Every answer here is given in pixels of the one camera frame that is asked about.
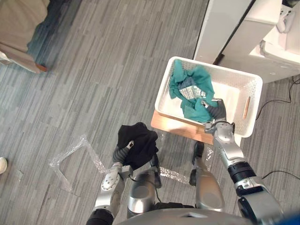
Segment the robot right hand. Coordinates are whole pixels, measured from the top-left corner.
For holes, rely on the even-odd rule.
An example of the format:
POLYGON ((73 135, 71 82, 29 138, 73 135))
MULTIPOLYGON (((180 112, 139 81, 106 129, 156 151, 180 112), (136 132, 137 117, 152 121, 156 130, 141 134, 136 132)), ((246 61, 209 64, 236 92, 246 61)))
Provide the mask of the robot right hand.
POLYGON ((226 118, 226 108, 222 99, 213 98, 212 102, 216 103, 216 106, 210 105, 204 100, 201 100, 201 105, 206 109, 210 115, 210 119, 207 122, 212 122, 213 120, 217 121, 227 121, 226 118))

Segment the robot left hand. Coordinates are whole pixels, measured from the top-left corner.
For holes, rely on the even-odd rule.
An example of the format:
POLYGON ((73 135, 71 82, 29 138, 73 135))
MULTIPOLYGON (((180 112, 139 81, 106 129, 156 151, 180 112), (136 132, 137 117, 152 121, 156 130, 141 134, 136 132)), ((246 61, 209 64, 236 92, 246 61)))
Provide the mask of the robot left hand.
POLYGON ((130 141, 126 147, 120 148, 116 146, 115 150, 113 151, 112 154, 112 162, 114 164, 120 164, 121 166, 124 165, 124 162, 126 160, 126 157, 128 156, 131 148, 134 146, 135 142, 130 141))

